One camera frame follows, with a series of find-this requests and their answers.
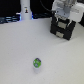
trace white surface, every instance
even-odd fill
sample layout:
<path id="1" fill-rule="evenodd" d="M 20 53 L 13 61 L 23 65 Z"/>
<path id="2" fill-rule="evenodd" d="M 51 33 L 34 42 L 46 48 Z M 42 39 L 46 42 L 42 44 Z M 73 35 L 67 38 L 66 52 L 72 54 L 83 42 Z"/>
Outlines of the white surface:
<path id="1" fill-rule="evenodd" d="M 53 5 L 52 5 L 52 10 L 56 10 L 58 8 L 57 6 L 58 1 L 59 0 L 54 0 Z M 73 11 L 70 11 L 70 16 L 68 17 L 68 19 L 76 21 L 76 22 L 80 22 L 84 13 L 84 4 L 77 3 L 71 8 L 71 10 Z"/>
<path id="2" fill-rule="evenodd" d="M 77 23 L 67 41 L 51 34 L 50 25 L 51 19 L 0 24 L 0 84 L 84 84 L 84 27 Z"/>

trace green object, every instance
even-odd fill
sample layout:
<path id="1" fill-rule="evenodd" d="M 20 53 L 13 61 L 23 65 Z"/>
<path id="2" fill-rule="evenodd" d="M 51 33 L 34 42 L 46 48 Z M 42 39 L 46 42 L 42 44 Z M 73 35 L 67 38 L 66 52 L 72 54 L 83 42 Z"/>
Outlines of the green object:
<path id="1" fill-rule="evenodd" d="M 36 58 L 33 61 L 33 65 L 34 65 L 35 68 L 39 68 L 41 66 L 41 60 L 39 58 Z"/>

